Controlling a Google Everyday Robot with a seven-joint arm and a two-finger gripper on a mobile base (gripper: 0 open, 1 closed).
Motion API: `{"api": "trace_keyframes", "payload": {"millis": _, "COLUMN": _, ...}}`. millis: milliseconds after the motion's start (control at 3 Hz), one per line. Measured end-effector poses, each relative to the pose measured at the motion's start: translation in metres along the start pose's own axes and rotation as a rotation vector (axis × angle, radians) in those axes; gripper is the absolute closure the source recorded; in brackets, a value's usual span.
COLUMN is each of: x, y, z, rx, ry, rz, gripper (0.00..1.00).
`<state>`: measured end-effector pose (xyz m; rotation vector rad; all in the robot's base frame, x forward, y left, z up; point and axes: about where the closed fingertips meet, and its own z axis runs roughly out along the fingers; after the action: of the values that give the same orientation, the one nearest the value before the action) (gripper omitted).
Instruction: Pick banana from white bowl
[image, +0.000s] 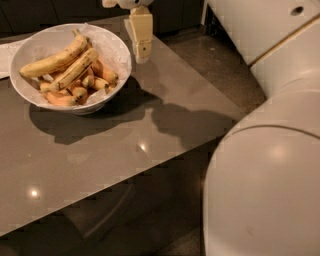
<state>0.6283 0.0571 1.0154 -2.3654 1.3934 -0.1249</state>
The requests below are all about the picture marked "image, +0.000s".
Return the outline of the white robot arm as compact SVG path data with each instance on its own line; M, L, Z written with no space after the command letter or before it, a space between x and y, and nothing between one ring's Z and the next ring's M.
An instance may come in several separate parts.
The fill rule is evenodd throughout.
M204 0L267 100L219 143L206 256L320 256L319 0Z

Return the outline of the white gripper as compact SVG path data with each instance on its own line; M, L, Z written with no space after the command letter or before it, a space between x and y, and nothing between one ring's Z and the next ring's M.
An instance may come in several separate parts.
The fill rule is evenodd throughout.
M132 49L137 64L144 64L149 60L152 50L153 16L149 6L154 0L102 0L104 8L113 8L117 4L122 9L132 9L129 18L125 20Z

